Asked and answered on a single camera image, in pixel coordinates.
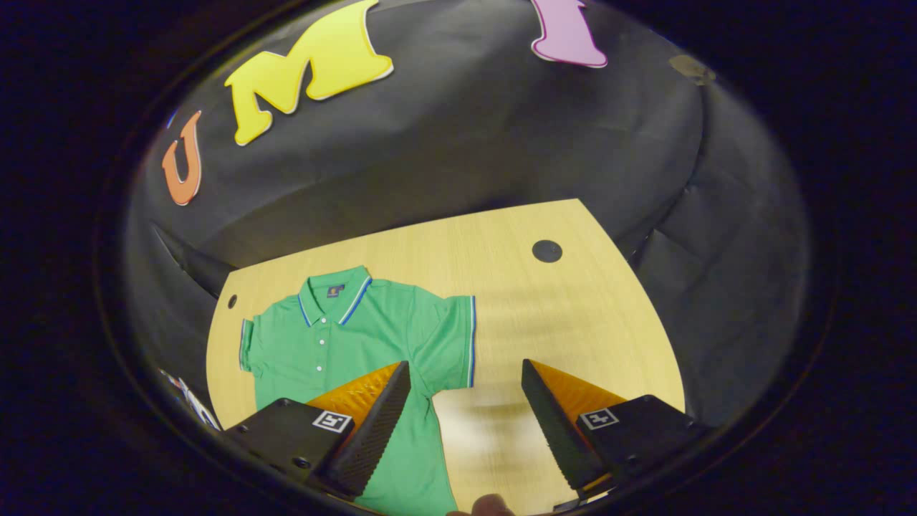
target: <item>shirt label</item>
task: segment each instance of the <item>shirt label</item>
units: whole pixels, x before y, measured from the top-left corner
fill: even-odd
[[[330,286],[328,288],[328,297],[337,297],[341,293],[341,290],[344,290],[343,285]]]

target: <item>black fabric backdrop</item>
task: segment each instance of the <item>black fabric backdrop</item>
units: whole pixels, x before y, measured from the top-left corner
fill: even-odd
[[[810,244],[788,160],[723,77],[696,85],[668,62],[683,50],[602,4],[583,11],[609,59],[594,70],[535,56],[528,1],[382,0],[367,24],[391,76],[322,102],[303,95],[289,116],[262,100],[272,127],[236,145],[226,77],[259,51],[286,54],[335,8],[239,49],[168,128],[162,114],[124,250],[133,324],[158,366],[209,403],[206,276],[225,274],[213,264],[577,197],[656,307],[688,412],[720,424],[755,400],[794,335]],[[197,110],[203,181],[179,207],[161,160]],[[181,143],[176,155],[185,170]],[[176,263],[196,253],[211,264]]]

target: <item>letter m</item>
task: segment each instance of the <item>letter m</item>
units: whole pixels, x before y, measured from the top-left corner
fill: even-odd
[[[309,62],[312,82],[305,94],[313,100],[324,100],[391,73],[392,59],[376,53],[366,30],[366,12],[378,3],[362,0],[341,7],[307,28],[286,56],[260,52],[232,72],[224,86],[232,87],[236,143],[247,145],[271,127],[273,117],[259,108],[255,95],[287,115],[296,110]]]

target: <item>pink letter i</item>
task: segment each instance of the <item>pink letter i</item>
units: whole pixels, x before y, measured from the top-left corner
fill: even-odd
[[[580,0],[532,0],[541,22],[541,38],[532,41],[532,51],[547,61],[570,62],[591,68],[608,64],[592,42]]]

